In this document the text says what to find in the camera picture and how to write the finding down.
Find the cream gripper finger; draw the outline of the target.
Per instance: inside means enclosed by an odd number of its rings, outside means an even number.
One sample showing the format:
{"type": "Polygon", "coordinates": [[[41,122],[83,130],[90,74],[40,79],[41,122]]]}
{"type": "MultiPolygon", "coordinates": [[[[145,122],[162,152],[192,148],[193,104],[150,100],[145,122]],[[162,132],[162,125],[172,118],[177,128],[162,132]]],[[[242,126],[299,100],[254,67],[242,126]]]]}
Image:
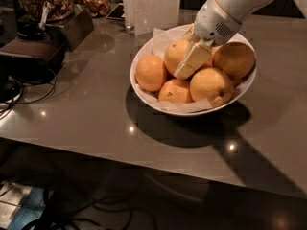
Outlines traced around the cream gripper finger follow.
{"type": "Polygon", "coordinates": [[[212,48],[203,42],[192,43],[179,63],[174,76],[186,80],[199,70],[212,56],[212,48]]]}
{"type": "Polygon", "coordinates": [[[188,29],[183,34],[182,38],[193,42],[198,42],[200,40],[200,38],[197,35],[195,35],[193,23],[189,25],[188,29]]]}

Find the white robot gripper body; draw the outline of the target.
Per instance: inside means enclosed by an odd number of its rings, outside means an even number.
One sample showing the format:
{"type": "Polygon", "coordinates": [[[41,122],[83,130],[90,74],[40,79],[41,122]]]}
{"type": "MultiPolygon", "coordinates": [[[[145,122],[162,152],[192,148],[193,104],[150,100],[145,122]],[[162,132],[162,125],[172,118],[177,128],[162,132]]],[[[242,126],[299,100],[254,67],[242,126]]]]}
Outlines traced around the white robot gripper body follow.
{"type": "Polygon", "coordinates": [[[217,0],[207,0],[198,11],[194,22],[194,35],[199,39],[212,40],[214,45],[223,45],[241,29],[217,0]]]}

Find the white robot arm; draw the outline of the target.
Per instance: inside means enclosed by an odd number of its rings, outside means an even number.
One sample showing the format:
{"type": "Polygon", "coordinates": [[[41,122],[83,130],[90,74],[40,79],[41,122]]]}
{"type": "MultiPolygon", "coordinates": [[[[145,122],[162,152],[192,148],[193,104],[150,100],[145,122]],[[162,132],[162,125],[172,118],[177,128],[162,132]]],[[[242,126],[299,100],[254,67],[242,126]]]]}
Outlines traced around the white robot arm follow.
{"type": "MultiPolygon", "coordinates": [[[[254,12],[274,0],[207,0],[184,36],[190,44],[174,76],[186,80],[211,57],[211,48],[228,42],[254,12]]],[[[307,17],[307,0],[293,0],[307,17]]]]}

